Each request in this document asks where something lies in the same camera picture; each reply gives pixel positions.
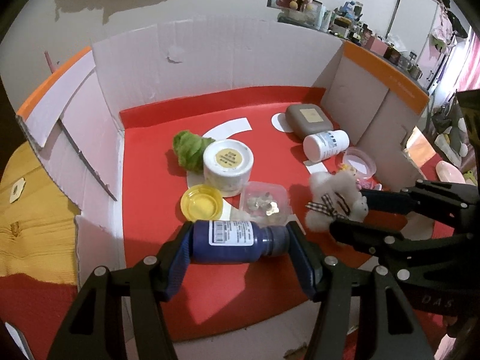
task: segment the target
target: brown box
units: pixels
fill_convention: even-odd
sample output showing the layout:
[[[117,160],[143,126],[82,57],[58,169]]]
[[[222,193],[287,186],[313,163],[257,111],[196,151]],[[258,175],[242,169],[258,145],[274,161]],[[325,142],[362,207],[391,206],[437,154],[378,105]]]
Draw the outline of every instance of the brown box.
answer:
[[[333,129],[332,122],[315,104],[290,105],[285,111],[285,119],[293,132],[302,140],[307,135]]]

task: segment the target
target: blue bottle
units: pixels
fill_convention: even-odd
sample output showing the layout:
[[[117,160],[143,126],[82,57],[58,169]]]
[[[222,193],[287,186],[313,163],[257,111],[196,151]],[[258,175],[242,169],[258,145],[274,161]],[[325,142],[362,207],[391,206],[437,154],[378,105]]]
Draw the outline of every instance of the blue bottle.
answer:
[[[289,250],[285,226],[260,228],[246,221],[196,221],[192,260],[203,264],[252,263],[261,256],[280,256]]]

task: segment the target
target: box label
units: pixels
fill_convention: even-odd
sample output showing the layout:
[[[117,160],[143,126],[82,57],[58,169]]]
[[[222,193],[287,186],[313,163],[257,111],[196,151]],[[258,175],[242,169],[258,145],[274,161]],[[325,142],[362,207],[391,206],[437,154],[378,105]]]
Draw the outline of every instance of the box label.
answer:
[[[320,114],[315,108],[301,109],[300,112],[309,123],[323,122],[323,118],[320,116]]]

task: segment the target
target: cardboard wall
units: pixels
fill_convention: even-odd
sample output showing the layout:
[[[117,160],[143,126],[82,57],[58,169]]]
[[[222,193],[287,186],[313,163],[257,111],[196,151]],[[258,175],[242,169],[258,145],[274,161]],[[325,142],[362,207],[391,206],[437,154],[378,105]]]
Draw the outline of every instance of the cardboard wall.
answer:
[[[234,16],[162,23],[93,45],[106,103],[123,109],[262,85],[329,89],[343,42],[307,28]]]
[[[123,136],[103,99],[91,50],[52,74],[18,117],[46,172],[82,212],[76,217],[79,285],[96,266],[123,268]]]
[[[322,106],[356,145],[383,102],[387,86],[351,59],[343,57]]]
[[[357,147],[375,159],[378,179],[393,191],[424,179],[403,150],[417,119],[415,112],[396,93],[388,91],[377,115],[358,141]]]

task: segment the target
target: sticker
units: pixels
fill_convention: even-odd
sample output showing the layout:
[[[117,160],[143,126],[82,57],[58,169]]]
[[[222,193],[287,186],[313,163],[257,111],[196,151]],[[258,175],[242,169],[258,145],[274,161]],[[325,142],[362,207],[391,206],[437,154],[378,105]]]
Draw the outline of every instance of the sticker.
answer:
[[[251,246],[254,228],[246,221],[210,221],[208,243],[212,246]]]
[[[301,109],[300,112],[309,123],[323,122],[322,117],[315,108]]]
[[[23,188],[25,186],[25,179],[21,178],[20,180],[17,180],[15,184],[11,186],[11,191],[10,191],[10,203],[15,202],[18,200],[20,195],[23,192]]]
[[[234,149],[222,149],[215,158],[218,164],[224,168],[236,168],[242,162],[242,155]]]

